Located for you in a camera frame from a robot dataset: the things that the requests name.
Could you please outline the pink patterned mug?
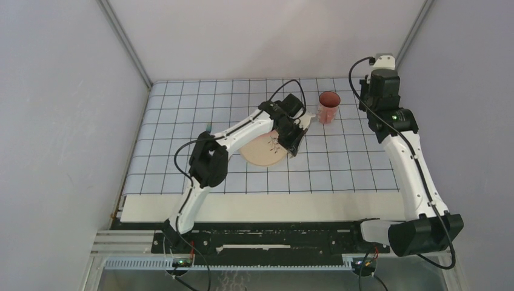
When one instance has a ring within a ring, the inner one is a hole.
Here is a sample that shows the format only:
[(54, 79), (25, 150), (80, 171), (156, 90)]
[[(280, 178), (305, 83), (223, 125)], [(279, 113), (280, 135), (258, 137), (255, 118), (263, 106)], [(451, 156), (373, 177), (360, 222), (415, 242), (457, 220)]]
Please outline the pink patterned mug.
[(341, 98), (335, 92), (326, 91), (319, 95), (318, 101), (318, 121), (321, 124), (331, 123), (336, 116)]

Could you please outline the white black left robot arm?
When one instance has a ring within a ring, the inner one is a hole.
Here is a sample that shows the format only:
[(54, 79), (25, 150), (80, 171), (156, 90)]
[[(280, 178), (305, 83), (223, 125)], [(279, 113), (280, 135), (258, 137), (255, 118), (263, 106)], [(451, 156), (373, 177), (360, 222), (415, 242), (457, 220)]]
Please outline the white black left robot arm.
[(176, 253), (185, 251), (190, 243), (188, 232), (211, 189), (222, 183), (228, 173), (230, 157), (255, 138), (276, 131), (278, 144), (291, 156), (298, 154), (310, 124), (305, 105), (293, 94), (283, 100), (262, 102), (248, 117), (219, 133), (207, 131), (196, 140), (189, 157), (187, 184), (179, 208), (165, 220), (163, 234), (166, 245)]

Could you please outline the cream pink branch plate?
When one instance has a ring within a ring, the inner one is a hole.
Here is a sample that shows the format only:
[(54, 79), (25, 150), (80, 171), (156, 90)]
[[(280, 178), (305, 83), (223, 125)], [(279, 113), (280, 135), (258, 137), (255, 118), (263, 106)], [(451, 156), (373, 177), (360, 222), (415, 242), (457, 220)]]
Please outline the cream pink branch plate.
[(258, 136), (239, 149), (242, 157), (250, 164), (260, 167), (270, 167), (282, 161), (288, 154), (278, 142), (278, 132)]

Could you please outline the white checked tablecloth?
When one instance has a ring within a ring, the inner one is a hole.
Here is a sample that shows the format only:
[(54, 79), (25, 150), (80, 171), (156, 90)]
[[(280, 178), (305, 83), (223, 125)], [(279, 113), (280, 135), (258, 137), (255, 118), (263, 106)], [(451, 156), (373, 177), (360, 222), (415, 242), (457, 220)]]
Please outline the white checked tablecloth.
[(226, 162), (216, 194), (398, 190), (383, 147), (345, 78), (161, 81), (144, 111), (123, 195), (180, 195), (201, 139), (238, 127), (260, 104), (293, 109)]

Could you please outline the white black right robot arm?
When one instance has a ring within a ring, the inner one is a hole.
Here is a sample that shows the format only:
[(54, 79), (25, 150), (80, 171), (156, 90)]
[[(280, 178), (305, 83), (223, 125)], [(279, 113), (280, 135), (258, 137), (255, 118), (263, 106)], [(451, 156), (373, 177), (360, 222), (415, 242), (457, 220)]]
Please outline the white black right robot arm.
[(404, 221), (371, 219), (350, 235), (357, 252), (374, 243), (389, 246), (397, 256), (446, 250), (464, 227), (442, 201), (424, 160), (419, 127), (413, 113), (399, 106), (400, 77), (396, 70), (374, 69), (360, 80), (359, 108), (367, 115), (391, 162), (404, 204)]

